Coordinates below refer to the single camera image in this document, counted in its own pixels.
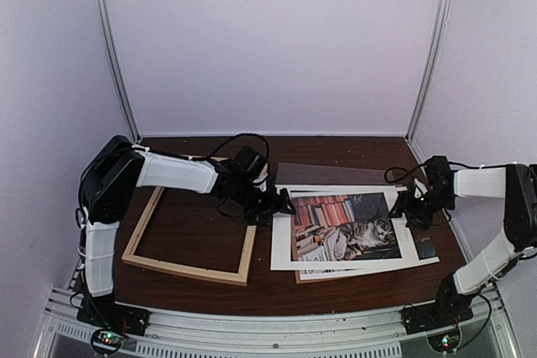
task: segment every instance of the wooden picture frame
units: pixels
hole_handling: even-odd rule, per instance
[[[231,285],[248,285],[248,272],[250,270],[250,262],[252,260],[253,241],[255,239],[256,226],[247,226],[244,244],[242,245],[241,261],[239,263],[238,272],[221,272],[208,268],[191,267],[177,263],[162,262],[160,260],[149,257],[142,257],[136,254],[138,244],[142,239],[143,232],[146,230],[154,208],[159,203],[160,196],[164,192],[163,187],[155,188],[148,204],[145,206],[138,224],[128,241],[122,260],[133,266],[155,270],[157,272],[165,272],[175,276],[195,278],[199,280],[212,281],[216,283],[225,283]]]

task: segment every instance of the tabby cat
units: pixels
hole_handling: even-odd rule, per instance
[[[387,218],[348,222],[339,226],[334,255],[337,260],[352,260],[366,250],[396,243],[394,227]]]

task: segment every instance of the wood grain surface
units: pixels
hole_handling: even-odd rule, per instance
[[[203,155],[223,140],[224,137],[147,138],[143,144],[155,150]],[[417,164],[405,141],[398,137],[269,137],[268,140],[273,173],[278,163],[283,162],[361,169],[386,169],[393,165],[409,169]],[[245,143],[263,150],[258,140],[241,140],[218,155],[232,157]],[[123,263],[121,255],[153,189],[136,190],[117,234],[114,280],[118,302],[203,314],[353,312],[433,299],[441,279],[464,264],[456,239],[445,225],[427,232],[440,263],[296,284],[294,272],[270,271],[271,228],[265,226],[258,228],[245,288],[144,270]],[[218,200],[207,195],[167,190],[155,209],[137,254],[167,262],[236,271],[245,224],[242,219],[218,215],[218,204]],[[437,224],[445,220],[441,215],[437,219]]]

